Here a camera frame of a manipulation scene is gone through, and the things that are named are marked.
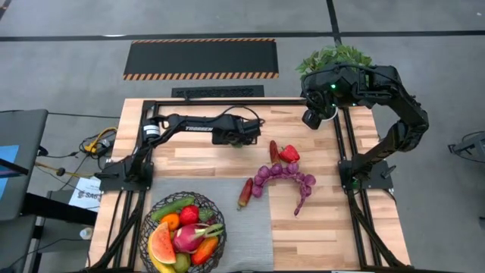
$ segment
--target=wooden table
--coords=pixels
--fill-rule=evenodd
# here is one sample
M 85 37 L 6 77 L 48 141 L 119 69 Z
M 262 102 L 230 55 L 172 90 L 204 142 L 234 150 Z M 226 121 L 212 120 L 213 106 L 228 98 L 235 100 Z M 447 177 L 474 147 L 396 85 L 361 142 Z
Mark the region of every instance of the wooden table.
M 115 161 L 129 155 L 133 150 L 142 103 L 143 99 L 125 100 L 114 144 Z M 164 106 L 161 107 L 161 114 L 176 112 L 180 115 L 211 117 L 219 115 L 228 106 Z M 242 149 L 213 146 L 209 133 L 178 133 L 154 151 L 155 176 L 252 177 L 261 165 L 270 164 L 268 147 L 271 140 L 275 140 L 278 146 L 293 144 L 301 155 L 302 172 L 313 174 L 317 178 L 317 184 L 297 218 L 293 216 L 293 212 L 299 201 L 298 187 L 286 180 L 276 180 L 269 186 L 274 270 L 358 269 L 349 204 L 341 189 L 336 166 L 340 157 L 333 122 L 322 123 L 318 130 L 311 130 L 301 121 L 306 110 L 303 105 L 249 107 L 266 120 L 257 145 Z M 241 108 L 235 108 L 230 113 L 253 118 L 252 113 Z M 372 113 L 366 108 L 357 107 L 351 108 L 350 114 L 358 151 L 366 152 L 378 141 Z M 340 123 L 347 155 L 351 155 L 343 118 Z M 396 257 L 408 264 L 408 253 L 394 201 L 382 190 L 369 190 L 368 195 L 377 233 Z M 89 250 L 92 263 L 97 262 L 105 251 L 116 198 L 117 193 L 105 193 L 102 197 Z M 122 196 L 111 240 L 118 232 L 123 202 Z M 149 203 L 148 198 L 144 213 L 150 209 Z M 362 233 L 368 264 L 371 264 L 368 238 L 363 230 Z M 131 234 L 128 234 L 122 266 L 127 264 L 126 250 L 129 249 L 130 242 Z M 136 270 L 141 265 L 138 258 Z

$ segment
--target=cucumber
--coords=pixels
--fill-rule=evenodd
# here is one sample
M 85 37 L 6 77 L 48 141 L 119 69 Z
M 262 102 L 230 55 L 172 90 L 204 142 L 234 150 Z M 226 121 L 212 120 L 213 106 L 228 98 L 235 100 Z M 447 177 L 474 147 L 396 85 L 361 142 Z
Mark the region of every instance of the cucumber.
M 193 196 L 188 196 L 175 200 L 173 202 L 169 202 L 167 205 L 162 206 L 152 213 L 152 220 L 159 221 L 162 217 L 169 213 L 175 212 L 176 210 L 186 207 L 188 205 L 192 205 L 195 200 L 196 198 L 194 198 Z

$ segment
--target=gray floor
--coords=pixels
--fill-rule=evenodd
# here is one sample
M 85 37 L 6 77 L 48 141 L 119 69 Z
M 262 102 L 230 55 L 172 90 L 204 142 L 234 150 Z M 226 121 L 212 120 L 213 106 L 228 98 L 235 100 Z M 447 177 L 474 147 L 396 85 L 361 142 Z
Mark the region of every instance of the gray floor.
M 485 30 L 481 0 L 334 0 L 340 31 Z M 324 0 L 147 0 L 66 2 L 12 0 L 0 21 L 0 36 L 330 31 Z M 483 272 L 485 168 L 448 153 L 446 145 L 483 130 L 485 37 L 344 38 L 376 64 L 399 69 L 407 90 L 429 113 L 420 146 L 390 158 L 399 216 L 409 255 L 419 268 Z M 47 108 L 91 115 L 119 115 L 128 97 L 169 96 L 175 86 L 264 84 L 267 96 L 297 96 L 294 68 L 331 38 L 277 39 L 276 80 L 122 80 L 130 41 L 0 42 L 0 110 Z M 374 109 L 385 135 L 396 120 Z M 49 116 L 43 146 L 62 155 L 114 120 Z M 81 158 L 42 160 L 73 169 Z M 83 171 L 95 171 L 88 161 Z M 45 194 L 62 184 L 36 171 L 29 191 Z M 46 255 L 42 271 L 82 268 L 87 249 Z

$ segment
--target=gray mat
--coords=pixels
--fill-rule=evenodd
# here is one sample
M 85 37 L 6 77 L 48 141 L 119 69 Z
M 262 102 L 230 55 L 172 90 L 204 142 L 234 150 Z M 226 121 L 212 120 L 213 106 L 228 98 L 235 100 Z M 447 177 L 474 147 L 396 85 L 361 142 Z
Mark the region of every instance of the gray mat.
M 180 191 L 193 191 L 212 200 L 226 222 L 227 242 L 219 266 L 212 272 L 273 271 L 273 237 L 268 188 L 263 197 L 251 198 L 236 210 L 245 179 L 162 178 L 153 181 L 150 204 Z

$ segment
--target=fruit basket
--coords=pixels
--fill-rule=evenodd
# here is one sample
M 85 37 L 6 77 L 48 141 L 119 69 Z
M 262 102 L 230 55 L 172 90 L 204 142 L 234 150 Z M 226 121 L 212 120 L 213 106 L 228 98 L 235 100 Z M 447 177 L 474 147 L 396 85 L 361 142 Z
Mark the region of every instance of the fruit basket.
M 160 202 L 157 202 L 150 212 L 146 215 L 142 227 L 140 230 L 140 239 L 139 239 L 139 251 L 140 256 L 143 261 L 143 265 L 145 266 L 147 272 L 158 273 L 159 270 L 155 267 L 152 260 L 150 259 L 148 247 L 149 247 L 149 237 L 152 232 L 157 229 L 158 225 L 160 224 L 157 221 L 152 220 L 152 214 L 158 211 L 160 208 L 165 207 L 166 205 L 186 198 L 186 197 L 193 197 L 195 206 L 199 207 L 199 209 L 210 209 L 213 211 L 213 216 L 209 220 L 211 223 L 218 223 L 224 224 L 224 217 L 217 208 L 217 206 L 207 197 L 203 196 L 202 194 L 194 193 L 194 192 L 179 192 L 171 194 L 165 197 Z M 218 243 L 215 248 L 215 251 L 212 253 L 211 257 L 201 265 L 194 265 L 191 263 L 190 268 L 188 269 L 189 273 L 209 273 L 212 269 L 216 268 L 219 264 L 219 260 L 221 259 L 223 252 L 224 252 L 224 245 L 226 243 L 227 233 L 224 231 L 218 235 Z

